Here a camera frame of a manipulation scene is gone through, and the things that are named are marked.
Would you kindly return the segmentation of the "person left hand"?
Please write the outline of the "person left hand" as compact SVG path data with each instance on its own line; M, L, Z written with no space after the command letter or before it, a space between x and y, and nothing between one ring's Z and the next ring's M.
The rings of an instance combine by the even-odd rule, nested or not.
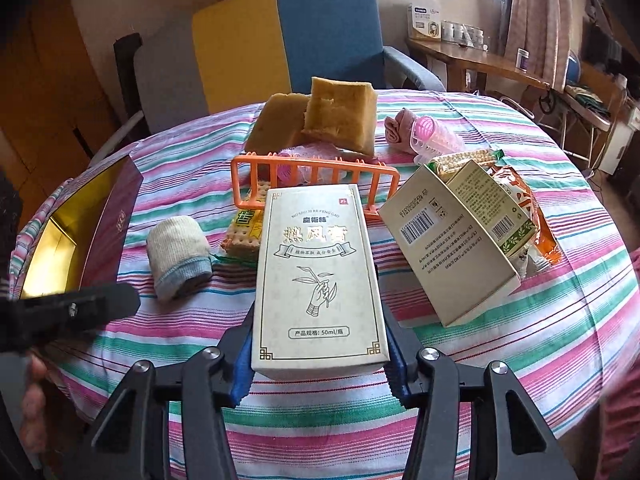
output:
M42 381L47 367L38 356L30 354L26 368L25 393L22 400L21 441L27 452L40 454L47 447L46 397Z

